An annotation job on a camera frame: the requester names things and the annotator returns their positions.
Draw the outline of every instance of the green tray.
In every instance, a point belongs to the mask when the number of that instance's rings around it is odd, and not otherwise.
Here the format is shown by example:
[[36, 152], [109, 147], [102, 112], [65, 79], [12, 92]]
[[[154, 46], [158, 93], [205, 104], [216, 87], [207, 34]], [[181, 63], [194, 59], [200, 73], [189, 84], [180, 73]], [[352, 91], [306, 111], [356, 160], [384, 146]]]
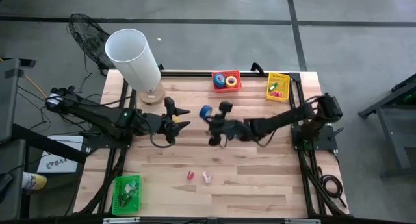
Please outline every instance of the green tray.
[[[125, 186], [130, 182], [138, 182], [138, 189], [130, 191], [131, 199], [122, 207], [120, 194], [124, 193]], [[112, 214], [131, 214], [140, 210], [142, 201], [142, 178], [140, 175], [119, 176], [114, 180], [114, 192], [112, 196]]]

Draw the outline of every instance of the wooden board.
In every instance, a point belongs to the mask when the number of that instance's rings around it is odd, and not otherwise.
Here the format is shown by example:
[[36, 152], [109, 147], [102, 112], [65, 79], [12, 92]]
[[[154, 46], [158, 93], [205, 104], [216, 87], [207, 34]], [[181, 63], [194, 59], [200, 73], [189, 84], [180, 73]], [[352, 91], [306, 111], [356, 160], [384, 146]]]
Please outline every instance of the wooden board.
[[[315, 72], [303, 72], [301, 78], [305, 98], [321, 94]], [[267, 78], [242, 78], [242, 89], [230, 93], [214, 93], [209, 77], [163, 77], [161, 82], [166, 96], [170, 96], [177, 107], [191, 111], [180, 117], [181, 121], [191, 121], [191, 124], [181, 131], [176, 145], [167, 149], [152, 146], [149, 136], [134, 137], [132, 148], [127, 152], [124, 175], [141, 174], [144, 179], [142, 209], [138, 216], [307, 217], [290, 126], [278, 129], [266, 148], [254, 142], [232, 140], [221, 149], [208, 146], [209, 137], [205, 133], [208, 125], [198, 117], [203, 105], [211, 105], [217, 112], [224, 100], [234, 104], [228, 119], [267, 118], [289, 110], [288, 101], [266, 100]], [[119, 99], [122, 84], [120, 73], [109, 71], [101, 102]], [[166, 112], [163, 103], [146, 106], [139, 100], [138, 107], [144, 112]], [[167, 144], [164, 136], [155, 139], [160, 145]], [[101, 186], [108, 154], [108, 149], [100, 149], [88, 157], [74, 212], [82, 209]], [[324, 174], [341, 180], [333, 155], [317, 151], [317, 162]], [[189, 171], [195, 173], [192, 181], [187, 180]], [[214, 173], [212, 184], [204, 183], [204, 171]], [[311, 192], [318, 210], [314, 189]], [[111, 199], [112, 188], [106, 210]], [[338, 200], [334, 202], [348, 212]]]

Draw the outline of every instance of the yellow tray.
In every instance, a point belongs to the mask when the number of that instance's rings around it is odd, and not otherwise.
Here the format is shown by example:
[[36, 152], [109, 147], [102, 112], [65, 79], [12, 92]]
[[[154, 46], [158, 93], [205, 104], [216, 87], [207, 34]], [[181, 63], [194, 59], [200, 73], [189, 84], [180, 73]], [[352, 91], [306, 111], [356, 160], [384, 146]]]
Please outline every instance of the yellow tray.
[[[272, 91], [269, 88], [277, 83], [278, 86], [275, 87]], [[286, 101], [289, 99], [289, 85], [291, 83], [291, 77], [289, 75], [279, 74], [279, 73], [269, 73], [268, 81], [266, 87], [266, 98], [268, 100], [274, 101]], [[281, 92], [281, 97], [273, 97], [270, 94], [272, 92]]]

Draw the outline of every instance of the blue object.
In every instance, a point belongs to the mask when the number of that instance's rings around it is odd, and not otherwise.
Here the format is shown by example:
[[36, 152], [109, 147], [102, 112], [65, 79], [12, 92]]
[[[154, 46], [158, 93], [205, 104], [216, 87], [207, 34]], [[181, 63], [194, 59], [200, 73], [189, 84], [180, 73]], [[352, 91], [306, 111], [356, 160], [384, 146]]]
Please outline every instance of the blue object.
[[207, 119], [211, 115], [212, 111], [213, 111], [213, 108], [210, 105], [204, 105], [201, 108], [200, 117], [202, 119]]
[[223, 88], [226, 86], [226, 78], [223, 74], [216, 74], [214, 76], [214, 84], [217, 88]]

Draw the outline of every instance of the red tray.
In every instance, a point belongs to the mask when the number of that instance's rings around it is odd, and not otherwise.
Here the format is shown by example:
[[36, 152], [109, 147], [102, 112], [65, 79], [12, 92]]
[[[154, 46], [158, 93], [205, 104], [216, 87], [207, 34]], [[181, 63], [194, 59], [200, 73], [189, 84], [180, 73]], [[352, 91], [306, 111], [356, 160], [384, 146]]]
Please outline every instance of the red tray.
[[[235, 78], [237, 78], [237, 85], [234, 88], [228, 88], [227, 86], [225, 86], [224, 88], [217, 88], [214, 84], [214, 76], [216, 74], [223, 74], [225, 78], [229, 77], [229, 76], [234, 76]], [[240, 77], [240, 72], [239, 71], [218, 71], [218, 72], [212, 72], [212, 78], [213, 78], [213, 86], [214, 86], [214, 91], [217, 93], [223, 93], [223, 92], [237, 92], [242, 88], [242, 83], [241, 83], [241, 77]]]

